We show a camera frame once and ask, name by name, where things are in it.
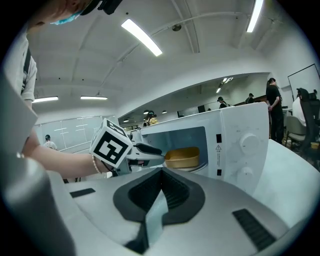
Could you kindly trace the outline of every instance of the white cube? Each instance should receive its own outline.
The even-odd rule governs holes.
[[[105,118],[93,135],[89,152],[101,161],[118,168],[132,147],[133,144],[125,130]]]

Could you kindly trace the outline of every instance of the person in white shirt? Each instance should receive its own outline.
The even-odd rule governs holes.
[[[97,7],[98,0],[48,0],[47,4],[38,10],[25,25],[22,32],[16,37],[4,63],[3,71],[14,90],[21,95],[26,105],[32,109],[37,67],[30,57],[27,74],[24,73],[25,62],[28,56],[29,42],[27,33],[35,31],[47,23],[63,24],[70,22],[79,15],[88,14]],[[32,129],[27,138],[22,153],[41,163],[46,170],[57,171],[66,178],[83,177],[96,174],[91,154],[71,154],[43,147],[38,141],[37,134]],[[95,159],[100,172],[108,172],[112,167]]]
[[[306,119],[302,107],[300,104],[300,99],[302,98],[301,92],[297,89],[298,95],[296,96],[295,101],[292,103],[292,115],[299,119],[303,126],[306,126]]]
[[[44,146],[46,146],[49,149],[58,150],[56,144],[53,141],[51,141],[51,137],[49,134],[45,136]]]

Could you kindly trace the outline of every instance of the white shirt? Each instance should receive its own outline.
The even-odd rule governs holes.
[[[27,40],[27,29],[25,28],[17,35],[10,50],[5,58],[3,71],[4,74],[14,88],[21,95],[23,100],[35,100],[34,90],[37,74],[37,65],[35,60],[30,58],[28,75],[25,81],[25,89],[21,94],[24,81],[24,65],[27,56],[29,42]]]
[[[292,115],[294,117],[298,118],[303,126],[307,126],[306,125],[305,116],[304,116],[304,113],[302,111],[302,107],[301,107],[301,104],[300,104],[300,98],[299,97],[297,97],[295,99],[295,101],[292,103]]]
[[[46,143],[44,143],[44,146],[46,146],[47,148],[53,149],[53,150],[57,150],[57,146],[53,141],[47,141]]]

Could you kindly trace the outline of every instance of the gray chair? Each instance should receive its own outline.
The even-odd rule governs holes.
[[[286,117],[286,139],[285,147],[287,146],[288,138],[291,141],[296,141],[302,143],[306,138],[307,130],[306,127],[302,125],[298,118],[295,116],[288,115]]]

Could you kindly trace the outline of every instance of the yellow container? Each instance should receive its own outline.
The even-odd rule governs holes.
[[[319,143],[311,142],[311,148],[312,148],[312,149],[317,150],[318,147],[319,147]]]
[[[188,168],[199,165],[200,150],[198,147],[185,147],[170,150],[164,160],[168,168]]]

